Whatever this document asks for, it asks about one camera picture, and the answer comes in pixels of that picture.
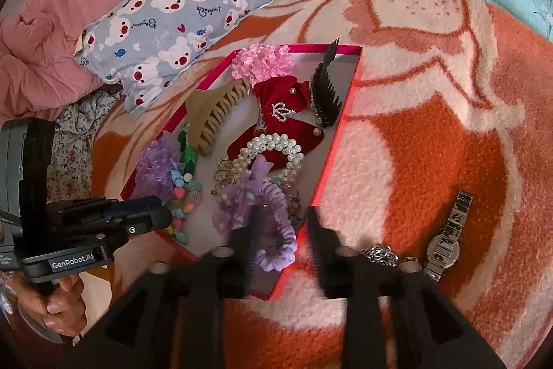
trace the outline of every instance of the red velvet hair bow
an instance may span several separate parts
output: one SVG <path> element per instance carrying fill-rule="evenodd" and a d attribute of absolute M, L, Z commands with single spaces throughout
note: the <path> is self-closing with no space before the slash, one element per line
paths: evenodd
<path fill-rule="evenodd" d="M 234 160 L 246 143 L 261 134 L 286 134 L 295 139 L 304 154 L 312 151 L 322 141 L 324 133 L 316 126 L 291 118 L 289 110 L 295 113 L 308 108 L 311 103 L 309 82 L 298 82 L 293 75 L 273 77 L 254 85 L 253 91 L 259 104 L 259 120 L 228 147 L 228 157 Z M 274 164 L 273 169 L 286 166 L 287 157 L 280 151 L 267 150 L 266 160 Z"/>

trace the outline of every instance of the orange and white rug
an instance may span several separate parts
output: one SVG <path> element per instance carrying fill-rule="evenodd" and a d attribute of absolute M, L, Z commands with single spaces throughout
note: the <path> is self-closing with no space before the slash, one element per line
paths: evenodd
<path fill-rule="evenodd" d="M 483 1 L 277 0 L 137 121 L 112 109 L 93 147 L 93 195 L 119 196 L 142 149 L 232 50 L 337 37 L 362 46 L 363 61 L 328 166 L 324 225 L 353 247 L 385 242 L 422 258 L 457 191 L 473 193 L 460 260 L 439 287 L 507 367 L 522 368 L 553 324 L 553 45 Z M 114 296 L 174 252 L 154 234 L 122 248 Z M 344 314 L 344 301 L 320 297 L 303 249 L 279 300 L 227 303 L 227 367 L 337 368 Z"/>

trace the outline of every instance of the watch face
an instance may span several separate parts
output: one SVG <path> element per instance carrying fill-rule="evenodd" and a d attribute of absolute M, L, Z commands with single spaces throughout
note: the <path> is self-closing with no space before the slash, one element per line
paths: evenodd
<path fill-rule="evenodd" d="M 435 236 L 430 244 L 427 247 L 427 257 L 430 263 L 436 264 L 437 266 L 443 267 L 444 269 L 449 269 L 452 267 L 457 260 L 459 259 L 459 243 L 452 242 L 447 239 L 449 244 L 448 248 L 438 247 L 440 239 L 443 235 Z"/>

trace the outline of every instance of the lavender chiffon hair accessory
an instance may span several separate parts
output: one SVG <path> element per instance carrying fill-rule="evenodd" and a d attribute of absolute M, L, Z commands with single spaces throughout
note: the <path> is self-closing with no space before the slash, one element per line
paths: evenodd
<path fill-rule="evenodd" d="M 157 196 L 163 202 L 172 198 L 171 170 L 179 170 L 179 151 L 178 139 L 166 130 L 152 141 L 140 156 L 131 198 Z"/>
<path fill-rule="evenodd" d="M 294 252 L 298 249 L 296 233 L 288 217 L 286 196 L 273 184 L 267 174 L 273 166 L 261 154 L 252 164 L 251 170 L 244 170 L 235 185 L 227 185 L 221 191 L 219 208 L 213 215 L 215 230 L 227 237 L 231 230 L 245 226 L 244 215 L 260 198 L 268 204 L 270 213 L 265 219 L 274 218 L 281 236 L 280 244 L 272 249 L 259 249 L 255 262 L 264 271 L 281 271 L 294 263 Z"/>

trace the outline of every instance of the human hand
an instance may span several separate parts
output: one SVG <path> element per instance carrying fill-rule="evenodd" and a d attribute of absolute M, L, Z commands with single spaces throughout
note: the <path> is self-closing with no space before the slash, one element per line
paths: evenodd
<path fill-rule="evenodd" d="M 78 274 L 58 282 L 56 291 L 44 298 L 20 274 L 7 281 L 16 292 L 18 303 L 33 320 L 60 335 L 77 336 L 86 326 L 86 307 L 81 297 L 85 286 Z"/>

